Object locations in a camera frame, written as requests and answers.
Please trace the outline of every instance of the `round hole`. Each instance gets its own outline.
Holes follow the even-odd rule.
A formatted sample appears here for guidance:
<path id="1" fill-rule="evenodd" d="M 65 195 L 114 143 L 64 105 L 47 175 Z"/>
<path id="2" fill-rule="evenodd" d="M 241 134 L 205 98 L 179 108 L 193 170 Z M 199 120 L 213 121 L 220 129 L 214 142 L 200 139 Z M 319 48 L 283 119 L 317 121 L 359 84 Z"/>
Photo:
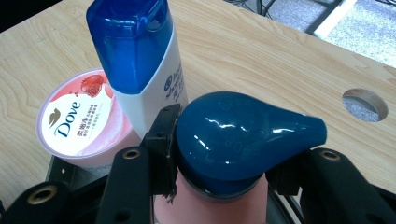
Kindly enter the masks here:
<path id="1" fill-rule="evenodd" d="M 119 211 L 116 214 L 116 222 L 125 222 L 128 221 L 129 218 L 131 217 L 131 212 L 128 210 L 123 210 L 123 211 Z"/>
<path id="2" fill-rule="evenodd" d="M 29 198 L 27 199 L 27 202 L 29 204 L 41 204 L 44 203 L 51 198 L 53 198 L 56 195 L 57 188 L 54 185 L 50 186 L 45 186 L 41 189 L 37 189 L 35 192 L 33 192 Z"/>
<path id="3" fill-rule="evenodd" d="M 346 91 L 343 104 L 351 115 L 367 122 L 381 121 L 389 112 L 387 103 L 381 97 L 364 89 Z"/>
<path id="4" fill-rule="evenodd" d="M 132 160 L 140 156 L 140 151 L 137 149 L 131 149 L 122 154 L 124 159 Z"/>
<path id="5" fill-rule="evenodd" d="M 341 159 L 340 156 L 330 151 L 321 151 L 320 155 L 329 161 L 339 161 Z"/>
<path id="6" fill-rule="evenodd" d="M 164 133 L 157 133 L 157 137 L 164 137 L 165 134 Z"/>

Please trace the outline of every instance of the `blue plastic bottle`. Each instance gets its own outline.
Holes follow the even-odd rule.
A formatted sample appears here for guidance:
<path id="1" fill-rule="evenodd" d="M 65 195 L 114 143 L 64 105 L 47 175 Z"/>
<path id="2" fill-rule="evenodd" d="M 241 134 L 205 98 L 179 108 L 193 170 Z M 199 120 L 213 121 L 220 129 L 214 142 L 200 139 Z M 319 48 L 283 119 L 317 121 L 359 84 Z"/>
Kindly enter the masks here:
<path id="1" fill-rule="evenodd" d="M 160 109 L 187 105 L 166 0 L 95 0 L 87 23 L 110 86 L 141 138 Z"/>
<path id="2" fill-rule="evenodd" d="M 211 92 L 178 118 L 178 168 L 202 193 L 232 198 L 250 190 L 269 169 L 326 139 L 322 119 L 239 92 Z"/>

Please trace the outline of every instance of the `wood grain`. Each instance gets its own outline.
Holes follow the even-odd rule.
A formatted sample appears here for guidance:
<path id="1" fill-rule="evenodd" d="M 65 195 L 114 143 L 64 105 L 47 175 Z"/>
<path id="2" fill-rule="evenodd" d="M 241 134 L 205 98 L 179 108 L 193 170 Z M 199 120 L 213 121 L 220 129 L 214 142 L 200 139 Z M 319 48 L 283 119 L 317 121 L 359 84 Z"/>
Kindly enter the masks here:
<path id="1" fill-rule="evenodd" d="M 35 136 L 46 97 L 74 74 L 99 67 L 85 12 L 91 1 L 63 0 L 0 34 L 0 197 L 5 206 L 44 181 L 50 155 Z M 228 3 L 170 0 L 190 100 L 240 91 L 321 117 L 327 147 L 364 176 L 396 192 L 396 69 L 269 21 Z M 384 99 L 388 116 L 354 118 L 342 96 L 355 88 Z"/>

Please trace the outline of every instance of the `dove cream jar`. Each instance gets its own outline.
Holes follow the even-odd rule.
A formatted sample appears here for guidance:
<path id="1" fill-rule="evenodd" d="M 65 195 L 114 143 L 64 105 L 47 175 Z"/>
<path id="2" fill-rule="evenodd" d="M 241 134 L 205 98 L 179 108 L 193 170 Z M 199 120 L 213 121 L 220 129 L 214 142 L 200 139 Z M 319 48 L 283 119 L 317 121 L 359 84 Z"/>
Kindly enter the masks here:
<path id="1" fill-rule="evenodd" d="M 41 106 L 36 135 L 50 154 L 92 174 L 108 174 L 115 154 L 140 138 L 113 95 L 103 69 L 80 73 Z"/>

